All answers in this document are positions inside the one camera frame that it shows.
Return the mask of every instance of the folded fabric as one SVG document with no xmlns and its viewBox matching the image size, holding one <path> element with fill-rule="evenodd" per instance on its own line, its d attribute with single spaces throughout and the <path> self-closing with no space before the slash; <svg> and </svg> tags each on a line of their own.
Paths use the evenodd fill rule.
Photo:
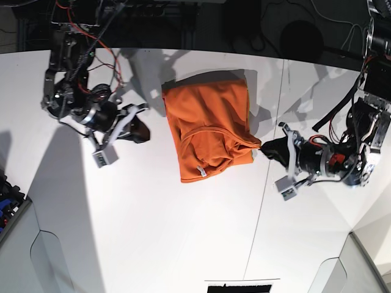
<svg viewBox="0 0 391 293">
<path fill-rule="evenodd" d="M 250 134 L 245 80 L 184 85 L 163 98 L 183 183 L 253 162 L 261 142 Z"/>
</svg>

